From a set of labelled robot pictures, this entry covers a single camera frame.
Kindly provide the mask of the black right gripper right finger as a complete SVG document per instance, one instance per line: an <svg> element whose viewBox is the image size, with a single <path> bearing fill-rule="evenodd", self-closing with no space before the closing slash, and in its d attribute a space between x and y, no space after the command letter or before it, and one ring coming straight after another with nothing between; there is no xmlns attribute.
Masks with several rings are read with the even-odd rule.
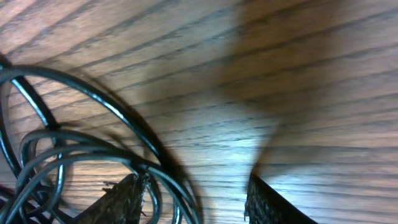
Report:
<svg viewBox="0 0 398 224"><path fill-rule="evenodd" d="M317 224L253 174L248 182L244 217L250 224Z"/></svg>

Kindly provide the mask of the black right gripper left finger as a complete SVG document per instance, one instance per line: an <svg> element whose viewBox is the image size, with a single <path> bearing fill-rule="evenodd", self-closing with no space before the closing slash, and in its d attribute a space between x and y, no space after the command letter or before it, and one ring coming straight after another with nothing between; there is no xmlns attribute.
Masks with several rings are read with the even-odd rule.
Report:
<svg viewBox="0 0 398 224"><path fill-rule="evenodd" d="M129 174L73 219L76 224L138 224L149 176Z"/></svg>

